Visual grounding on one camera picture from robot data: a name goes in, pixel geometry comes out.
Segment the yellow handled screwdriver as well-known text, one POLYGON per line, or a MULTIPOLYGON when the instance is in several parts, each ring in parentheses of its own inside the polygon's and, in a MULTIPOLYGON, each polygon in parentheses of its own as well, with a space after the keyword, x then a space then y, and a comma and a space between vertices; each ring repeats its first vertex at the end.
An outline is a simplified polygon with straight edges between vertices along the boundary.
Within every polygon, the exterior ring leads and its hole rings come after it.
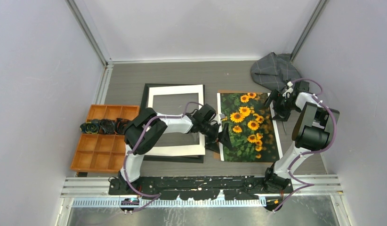
POLYGON ((286 128, 285 122, 282 122, 282 126, 283 126, 283 130, 284 130, 284 134, 287 136, 288 132, 287 132, 287 128, 286 128))

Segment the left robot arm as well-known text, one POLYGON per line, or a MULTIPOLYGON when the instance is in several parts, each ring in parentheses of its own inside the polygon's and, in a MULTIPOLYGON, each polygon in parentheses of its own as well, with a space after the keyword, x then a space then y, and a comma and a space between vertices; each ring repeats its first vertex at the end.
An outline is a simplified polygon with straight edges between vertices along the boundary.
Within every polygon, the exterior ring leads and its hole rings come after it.
POLYGON ((120 189, 127 195, 138 189, 137 179, 147 154, 164 134, 199 133, 205 137, 205 146, 222 144, 230 150, 233 145, 229 136, 229 126, 215 120, 216 111, 209 104, 200 105, 192 112, 162 114, 148 107, 124 128, 125 157, 119 171, 120 189))

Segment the sunflower photo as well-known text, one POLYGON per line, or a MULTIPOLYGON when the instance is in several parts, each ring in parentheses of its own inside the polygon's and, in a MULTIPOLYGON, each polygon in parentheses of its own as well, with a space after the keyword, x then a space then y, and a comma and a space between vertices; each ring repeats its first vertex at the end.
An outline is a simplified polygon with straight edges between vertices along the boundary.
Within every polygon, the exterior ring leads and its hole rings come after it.
POLYGON ((232 149, 220 146, 220 159, 225 162, 273 163, 282 157, 275 113, 265 107, 268 93, 218 92, 218 113, 224 115, 232 149))

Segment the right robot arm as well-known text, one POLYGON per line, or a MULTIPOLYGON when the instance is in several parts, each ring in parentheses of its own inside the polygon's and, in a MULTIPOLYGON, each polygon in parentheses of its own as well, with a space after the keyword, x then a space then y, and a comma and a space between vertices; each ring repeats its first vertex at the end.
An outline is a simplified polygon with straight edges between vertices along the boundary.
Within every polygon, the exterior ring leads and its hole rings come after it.
POLYGON ((283 191, 307 157, 325 151, 334 141, 340 112, 327 107, 311 93, 309 82, 307 79, 286 80, 284 88, 273 90, 264 102, 265 107, 274 111, 274 121, 287 121, 293 110, 300 113, 291 146, 281 159, 266 169, 262 185, 268 193, 283 191))

